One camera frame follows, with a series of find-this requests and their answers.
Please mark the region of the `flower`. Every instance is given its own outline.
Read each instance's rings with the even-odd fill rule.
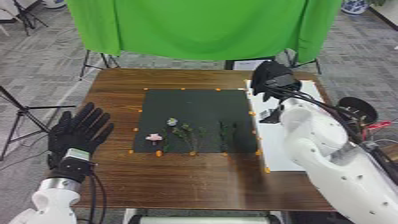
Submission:
[[[175,118],[168,118],[168,120],[166,120],[166,125],[168,125],[170,127],[173,127],[173,126],[177,125],[177,119],[175,119]]]
[[[163,137],[157,135],[157,133],[149,134],[149,136],[145,137],[145,140],[152,142],[152,145],[156,145],[156,141],[163,140]]]

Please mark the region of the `wall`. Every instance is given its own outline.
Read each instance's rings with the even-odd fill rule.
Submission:
[[[28,7],[37,0],[17,0],[22,7]],[[0,0],[0,7],[5,8],[13,15],[17,15],[15,7],[13,7],[13,1],[12,0]],[[10,20],[12,17],[8,16],[8,13],[0,10],[0,20]]]
[[[372,7],[383,17],[398,26],[398,0],[388,0],[381,7]]]

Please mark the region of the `tripod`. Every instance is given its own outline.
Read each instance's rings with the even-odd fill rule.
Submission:
[[[26,11],[26,9],[22,8],[19,2],[15,0],[12,0],[12,1],[13,1],[13,6],[15,6],[17,14],[19,14],[19,19],[21,19],[21,23],[22,23],[22,28],[24,28],[26,36],[29,36],[29,34],[28,34],[28,28],[29,29],[35,29],[35,21],[44,25],[44,27],[47,27],[47,25],[38,20],[38,18],[33,16],[33,14]]]
[[[29,136],[37,135],[38,133],[42,132],[49,132],[49,124],[51,124],[51,120],[54,118],[54,115],[56,115],[56,112],[58,112],[58,109],[60,108],[69,108],[69,107],[74,107],[74,106],[44,106],[44,107],[26,107],[21,105],[21,103],[17,102],[15,98],[12,97],[10,93],[6,92],[6,90],[3,89],[3,87],[0,86],[0,93],[3,94],[3,99],[8,101],[8,103],[12,104],[12,106],[17,108],[17,112],[15,112],[15,119],[13,119],[13,124],[12,124],[12,128],[10,128],[10,132],[8,132],[8,137],[6,137],[6,141],[5,141],[5,145],[3,145],[3,152],[1,152],[1,155],[0,155],[0,161],[3,161],[3,157],[5,157],[5,153],[6,153],[6,149],[8,149],[8,144],[15,141],[19,141],[21,139],[28,138]],[[29,113],[29,110],[38,110],[38,109],[56,109],[53,115],[51,115],[51,118],[49,118],[49,121],[47,123],[44,124],[37,117],[31,115]],[[33,122],[33,124],[37,125],[38,127],[38,130],[35,132],[31,132],[29,134],[15,137],[13,137],[13,133],[15,133],[15,127],[17,127],[17,124],[19,124],[19,120],[21,120],[21,117],[26,116],[26,118],[29,119],[29,121]]]

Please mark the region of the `orange marker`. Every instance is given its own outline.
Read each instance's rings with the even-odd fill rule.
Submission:
[[[156,156],[161,157],[161,155],[163,155],[161,150],[156,150]]]

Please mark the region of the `black mat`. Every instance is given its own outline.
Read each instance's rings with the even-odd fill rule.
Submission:
[[[182,123],[191,128],[191,132],[184,131],[189,144],[172,133],[172,128],[166,126],[168,118],[177,119],[179,130]],[[252,130],[248,100],[241,90],[147,91],[133,143],[134,152],[147,153],[165,149],[168,153],[186,153],[195,149],[205,153],[223,151],[253,153],[257,142]],[[145,140],[152,133],[166,138],[156,146]]]

